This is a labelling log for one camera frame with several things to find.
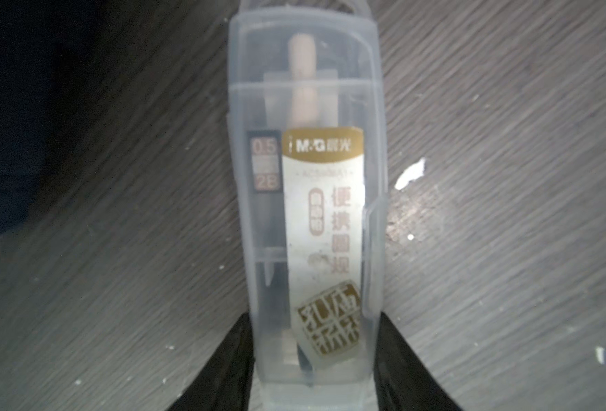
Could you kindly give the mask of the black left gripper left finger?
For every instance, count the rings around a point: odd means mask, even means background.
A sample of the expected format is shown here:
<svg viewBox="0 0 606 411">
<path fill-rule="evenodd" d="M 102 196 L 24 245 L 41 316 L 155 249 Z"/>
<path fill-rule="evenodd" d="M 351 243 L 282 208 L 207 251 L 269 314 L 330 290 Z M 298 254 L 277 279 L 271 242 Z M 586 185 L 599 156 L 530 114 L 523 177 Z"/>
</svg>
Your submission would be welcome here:
<svg viewBox="0 0 606 411">
<path fill-rule="evenodd" d="M 248 411 L 254 362 L 251 320 L 243 313 L 169 411 Z"/>
</svg>

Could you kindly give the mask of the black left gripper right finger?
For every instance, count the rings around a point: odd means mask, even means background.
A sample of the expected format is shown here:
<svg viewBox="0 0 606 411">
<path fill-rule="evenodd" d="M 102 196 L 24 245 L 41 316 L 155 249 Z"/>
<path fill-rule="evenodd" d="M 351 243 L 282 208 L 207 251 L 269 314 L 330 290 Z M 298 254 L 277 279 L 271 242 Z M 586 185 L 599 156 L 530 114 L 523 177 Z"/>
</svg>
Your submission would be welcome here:
<svg viewBox="0 0 606 411">
<path fill-rule="evenodd" d="M 382 313 L 373 377 L 380 411 L 461 411 Z"/>
</svg>

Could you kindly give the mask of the clear plastic bag with eraser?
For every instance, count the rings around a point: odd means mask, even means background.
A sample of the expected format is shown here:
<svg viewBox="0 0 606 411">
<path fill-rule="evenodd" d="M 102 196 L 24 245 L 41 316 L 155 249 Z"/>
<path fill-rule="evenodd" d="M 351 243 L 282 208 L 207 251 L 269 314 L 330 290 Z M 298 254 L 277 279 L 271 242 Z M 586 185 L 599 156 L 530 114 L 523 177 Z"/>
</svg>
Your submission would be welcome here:
<svg viewBox="0 0 606 411">
<path fill-rule="evenodd" d="M 368 3 L 241 2 L 227 78 L 263 407 L 362 410 L 388 214 L 383 72 Z"/>
</svg>

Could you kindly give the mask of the navy blue school backpack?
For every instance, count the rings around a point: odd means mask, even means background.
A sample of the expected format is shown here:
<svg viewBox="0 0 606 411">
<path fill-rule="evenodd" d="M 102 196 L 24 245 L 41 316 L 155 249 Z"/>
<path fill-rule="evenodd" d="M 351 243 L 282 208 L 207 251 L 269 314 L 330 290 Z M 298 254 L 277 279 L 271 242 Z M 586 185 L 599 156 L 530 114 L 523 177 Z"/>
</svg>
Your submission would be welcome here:
<svg viewBox="0 0 606 411">
<path fill-rule="evenodd" d="M 0 1 L 0 235 L 22 224 L 49 162 L 52 109 L 99 1 Z"/>
</svg>

